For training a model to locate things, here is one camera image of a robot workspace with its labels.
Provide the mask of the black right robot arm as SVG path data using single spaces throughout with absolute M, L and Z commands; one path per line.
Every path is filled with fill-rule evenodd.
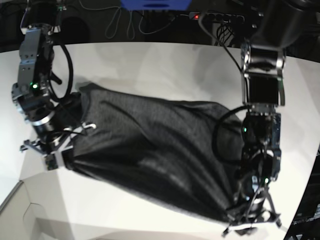
M 27 1 L 20 23 L 24 40 L 19 49 L 18 77 L 11 90 L 14 105 L 36 133 L 36 139 L 25 140 L 20 151 L 40 154 L 48 171 L 64 167 L 73 157 L 74 138 L 95 128 L 93 123 L 83 121 L 81 94 L 72 91 L 72 59 L 58 37 L 59 18 L 65 9 L 63 0 Z M 52 86 L 52 82 L 62 84 L 52 71 L 55 44 L 62 48 L 67 60 L 68 80 L 63 97 L 58 97 Z

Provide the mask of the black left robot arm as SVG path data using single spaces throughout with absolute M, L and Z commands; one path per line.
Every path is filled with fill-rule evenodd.
M 294 43 L 317 12 L 317 0 L 270 0 L 260 14 L 256 32 L 241 46 L 241 107 L 219 119 L 223 123 L 239 111 L 246 111 L 241 136 L 244 142 L 239 161 L 228 160 L 235 166 L 237 191 L 235 204 L 226 211 L 230 232 L 251 235 L 258 226 L 282 225 L 269 192 L 281 169 L 281 114 L 277 108 L 285 105 L 284 67 L 286 48 Z

